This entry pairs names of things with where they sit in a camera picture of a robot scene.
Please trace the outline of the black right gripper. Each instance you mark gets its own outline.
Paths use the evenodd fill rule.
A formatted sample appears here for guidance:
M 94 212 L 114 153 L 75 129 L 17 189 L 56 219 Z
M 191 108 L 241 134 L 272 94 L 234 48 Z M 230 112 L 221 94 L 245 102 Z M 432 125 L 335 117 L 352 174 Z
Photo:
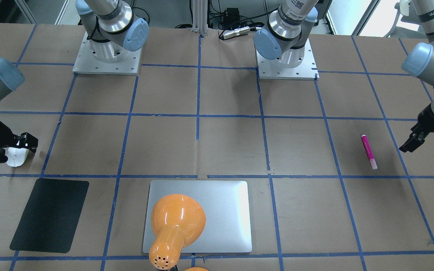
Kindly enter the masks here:
M 6 163 L 8 161 L 8 157 L 5 154 L 5 148 L 7 147 L 27 149 L 35 153 L 38 148 L 38 138 L 27 132 L 18 136 L 7 126 L 0 126 L 0 163 Z

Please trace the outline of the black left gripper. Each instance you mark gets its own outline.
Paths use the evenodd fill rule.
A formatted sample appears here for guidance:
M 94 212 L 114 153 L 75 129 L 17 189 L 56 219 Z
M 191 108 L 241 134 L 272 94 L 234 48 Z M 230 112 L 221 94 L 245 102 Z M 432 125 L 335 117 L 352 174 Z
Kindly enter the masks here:
M 422 144 L 429 133 L 434 132 L 434 112 L 431 104 L 423 109 L 417 117 L 417 123 L 412 127 L 412 133 L 405 143 L 399 147 L 403 153 L 414 152 Z

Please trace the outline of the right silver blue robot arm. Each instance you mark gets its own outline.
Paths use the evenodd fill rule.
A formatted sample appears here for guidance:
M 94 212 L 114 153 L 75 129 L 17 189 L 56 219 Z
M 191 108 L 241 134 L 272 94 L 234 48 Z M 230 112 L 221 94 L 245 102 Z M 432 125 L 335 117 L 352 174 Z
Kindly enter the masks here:
M 137 74 L 141 48 L 149 25 L 134 8 L 120 0 L 78 0 L 76 10 L 86 28 L 73 71 L 77 74 Z M 0 57 L 0 101 L 15 91 L 25 78 L 9 60 Z M 36 152 L 38 139 L 25 132 L 14 134 L 0 121 L 0 163 L 22 165 Z

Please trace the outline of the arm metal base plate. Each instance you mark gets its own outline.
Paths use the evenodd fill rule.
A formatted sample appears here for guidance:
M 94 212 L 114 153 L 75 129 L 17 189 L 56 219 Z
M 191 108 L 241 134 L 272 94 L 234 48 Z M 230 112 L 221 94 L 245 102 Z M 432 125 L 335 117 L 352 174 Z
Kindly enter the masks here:
M 113 43 L 97 43 L 85 33 L 72 71 L 86 75 L 137 75 L 142 49 L 131 52 Z
M 300 49 L 289 49 L 279 59 L 268 60 L 256 53 L 260 79 L 319 79 L 310 40 Z

